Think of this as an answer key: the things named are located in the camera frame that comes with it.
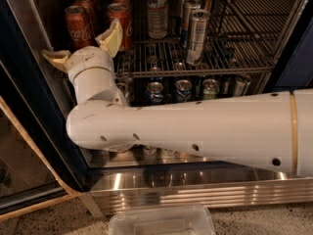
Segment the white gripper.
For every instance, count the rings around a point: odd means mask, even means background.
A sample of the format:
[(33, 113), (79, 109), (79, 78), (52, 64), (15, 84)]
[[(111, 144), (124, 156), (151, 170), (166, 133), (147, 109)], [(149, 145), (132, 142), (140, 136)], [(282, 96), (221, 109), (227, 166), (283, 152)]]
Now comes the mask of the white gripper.
[(84, 71), (97, 68), (114, 72), (113, 59), (118, 53), (123, 36), (119, 19), (114, 19), (110, 27), (96, 37), (99, 47), (87, 46), (73, 54), (69, 50), (52, 52), (42, 50), (41, 55), (57, 70), (67, 73), (70, 82)]

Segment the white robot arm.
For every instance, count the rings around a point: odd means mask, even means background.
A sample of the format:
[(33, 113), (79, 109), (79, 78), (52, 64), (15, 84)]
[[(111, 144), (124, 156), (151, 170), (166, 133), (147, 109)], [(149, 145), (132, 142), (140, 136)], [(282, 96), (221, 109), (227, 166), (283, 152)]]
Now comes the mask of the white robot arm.
[(313, 90), (276, 92), (142, 108), (114, 81), (122, 28), (113, 21), (96, 45), (44, 51), (75, 89), (67, 135), (91, 150), (153, 146), (239, 165), (313, 176)]

